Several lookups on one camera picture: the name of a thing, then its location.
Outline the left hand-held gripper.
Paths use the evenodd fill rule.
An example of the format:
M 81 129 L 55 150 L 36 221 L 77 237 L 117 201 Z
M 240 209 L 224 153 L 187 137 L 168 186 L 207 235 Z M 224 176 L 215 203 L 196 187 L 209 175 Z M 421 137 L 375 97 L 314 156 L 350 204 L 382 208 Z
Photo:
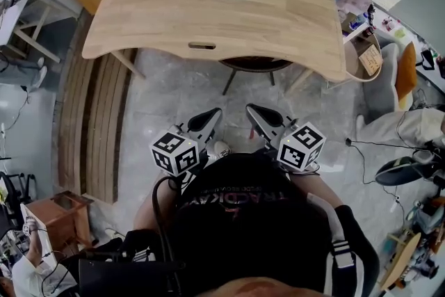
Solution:
M 209 162 L 207 144 L 215 138 L 222 116 L 222 109 L 214 108 L 192 117 L 188 128 L 172 125 L 161 130 L 149 147 L 155 165 L 173 177 L 196 175 Z

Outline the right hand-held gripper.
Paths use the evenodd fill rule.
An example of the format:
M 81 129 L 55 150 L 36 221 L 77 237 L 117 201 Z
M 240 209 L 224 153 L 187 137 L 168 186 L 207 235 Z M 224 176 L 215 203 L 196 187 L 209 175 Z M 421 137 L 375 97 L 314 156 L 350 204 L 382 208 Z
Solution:
M 276 161 L 285 170 L 304 172 L 316 163 L 326 137 L 311 122 L 290 124 L 275 135 L 274 128 L 284 125 L 279 112 L 253 103 L 245 109 L 254 130 L 277 150 Z

